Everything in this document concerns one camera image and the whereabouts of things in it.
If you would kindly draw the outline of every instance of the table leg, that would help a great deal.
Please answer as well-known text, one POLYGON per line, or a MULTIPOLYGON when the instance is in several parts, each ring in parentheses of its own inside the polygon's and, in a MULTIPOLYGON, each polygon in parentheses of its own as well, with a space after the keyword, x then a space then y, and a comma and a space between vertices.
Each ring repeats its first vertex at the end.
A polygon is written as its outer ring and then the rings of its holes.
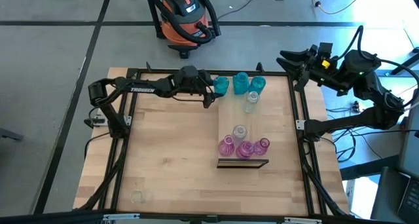
MULTIPOLYGON (((410 57, 404 63, 402 63, 402 65, 404 65, 408 68, 412 68, 413 67, 412 64, 419 60, 419 53, 418 53, 419 52, 419 47, 416 47, 415 49, 413 49, 412 52, 416 53, 416 54, 414 56, 410 57)), ((396 74, 400 73, 402 70, 403 70, 403 68, 397 67, 390 74, 391 75, 396 75, 396 74)))
POLYGON ((390 156, 384 159, 366 162, 355 166, 340 169, 342 180, 348 181, 363 176, 370 176, 381 173, 383 167, 397 169, 399 164, 399 155, 390 156))

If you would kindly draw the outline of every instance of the vacuum hose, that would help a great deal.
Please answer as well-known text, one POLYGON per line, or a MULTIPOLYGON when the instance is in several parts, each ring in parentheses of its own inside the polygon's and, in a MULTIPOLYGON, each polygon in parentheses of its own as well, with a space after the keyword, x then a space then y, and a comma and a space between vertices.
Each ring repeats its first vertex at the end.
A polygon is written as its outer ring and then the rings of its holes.
MULTIPOLYGON (((208 8, 208 12, 209 15, 211 16, 211 21, 213 21, 213 27, 214 27, 214 32, 215 35, 218 36, 221 34, 220 30, 219 30, 219 26, 217 23, 217 17, 215 15, 215 11, 214 8, 212 7, 211 3, 209 0, 202 0, 204 5, 208 8)), ((212 33, 210 31, 210 29, 208 29, 207 26, 205 26, 204 24, 202 24, 201 22, 198 22, 196 24, 196 27, 202 31, 203 34, 205 34, 205 37, 195 37, 193 35, 191 35, 190 33, 187 33, 177 22, 175 16, 163 5, 163 3, 160 0, 155 0, 155 4, 157 6, 157 8, 161 11, 161 13, 163 14, 163 16, 165 18, 168 19, 169 23, 172 25, 173 29, 184 39, 193 42, 193 43, 197 43, 197 44, 206 44, 208 42, 211 41, 212 39, 212 33)))
POLYGON ((217 20, 217 15, 215 13, 215 9, 212 6, 210 0, 201 0, 201 2, 203 2, 205 7, 207 7, 208 9, 209 16, 211 17, 212 28, 214 29, 215 36, 218 37, 219 35, 221 35, 221 30, 220 30, 220 26, 218 25, 218 20, 217 20))

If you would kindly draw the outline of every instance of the vacuum wheel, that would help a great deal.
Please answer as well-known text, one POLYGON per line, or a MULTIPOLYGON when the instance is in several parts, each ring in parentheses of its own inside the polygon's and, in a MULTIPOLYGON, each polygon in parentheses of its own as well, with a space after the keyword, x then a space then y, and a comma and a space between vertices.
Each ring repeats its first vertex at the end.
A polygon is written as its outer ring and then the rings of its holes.
POLYGON ((181 59, 188 59, 190 51, 179 51, 179 57, 181 59))

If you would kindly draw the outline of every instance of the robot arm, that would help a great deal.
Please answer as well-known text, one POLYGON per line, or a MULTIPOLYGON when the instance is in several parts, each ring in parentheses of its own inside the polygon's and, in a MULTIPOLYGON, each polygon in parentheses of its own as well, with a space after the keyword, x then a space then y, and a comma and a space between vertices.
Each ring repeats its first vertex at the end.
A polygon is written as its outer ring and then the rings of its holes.
POLYGON ((297 81, 294 89, 301 91, 308 80, 325 85, 337 91, 337 96, 347 95, 353 88, 355 97, 371 100, 374 106, 359 115, 329 121, 297 121, 297 129, 304 130, 304 137, 318 141, 326 132, 368 126, 375 129, 389 129, 397 123, 403 114, 403 100, 384 88, 374 70, 381 66, 381 61, 369 54, 351 50, 344 56, 344 61, 337 68, 337 56, 331 58, 331 43, 313 45, 302 52, 281 51, 284 58, 276 61, 297 81))
POLYGON ((123 92, 155 94, 161 98, 173 98, 178 93, 198 94, 204 97, 202 100, 204 108, 208 108, 216 98, 222 96, 212 91, 210 88, 212 85, 213 80, 205 70, 197 70, 194 66, 185 66, 177 73, 157 81, 134 80, 124 77, 98 80, 88 87, 88 91, 90 103, 95 108, 100 108, 105 115, 111 137, 124 138, 128 135, 128 127, 124 117, 119 115, 111 104, 123 92), (107 85, 115 87, 115 90, 109 95, 106 91, 107 85))

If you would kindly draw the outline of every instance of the yellow label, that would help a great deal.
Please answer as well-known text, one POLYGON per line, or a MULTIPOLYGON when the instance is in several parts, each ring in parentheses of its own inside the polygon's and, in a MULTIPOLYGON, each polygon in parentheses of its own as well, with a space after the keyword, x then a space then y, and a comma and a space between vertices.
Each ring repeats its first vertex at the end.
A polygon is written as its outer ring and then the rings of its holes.
POLYGON ((323 60, 323 62, 322 62, 321 64, 322 64, 322 66, 323 66, 325 69, 328 69, 328 68, 329 68, 329 66, 330 66, 330 63, 329 63, 328 61, 326 61, 326 60, 323 60))

